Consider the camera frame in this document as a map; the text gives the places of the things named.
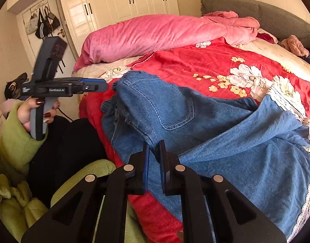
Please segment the left forearm green sleeve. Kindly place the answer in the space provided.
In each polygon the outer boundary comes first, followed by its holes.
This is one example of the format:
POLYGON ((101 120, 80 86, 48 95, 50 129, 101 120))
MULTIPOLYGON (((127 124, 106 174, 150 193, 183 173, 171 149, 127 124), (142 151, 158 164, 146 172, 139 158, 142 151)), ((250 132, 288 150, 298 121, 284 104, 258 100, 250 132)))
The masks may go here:
POLYGON ((32 138, 20 122, 17 112, 24 104, 19 101, 11 108, 0 135, 0 174, 15 184, 25 180, 30 161, 45 141, 32 138))

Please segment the left hand red nails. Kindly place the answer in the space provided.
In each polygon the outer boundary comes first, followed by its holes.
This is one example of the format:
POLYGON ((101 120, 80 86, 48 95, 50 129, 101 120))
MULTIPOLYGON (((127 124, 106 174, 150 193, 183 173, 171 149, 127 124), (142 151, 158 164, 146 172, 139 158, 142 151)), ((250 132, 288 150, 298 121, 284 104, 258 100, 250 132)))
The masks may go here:
MULTIPOLYGON (((27 132, 30 132, 31 122, 35 122, 36 114, 39 109, 44 110, 45 100, 43 98, 28 98, 17 110, 17 117, 27 132)), ((43 123, 50 124, 53 122, 60 102, 58 99, 52 104, 52 108, 47 110, 43 115, 43 123)))

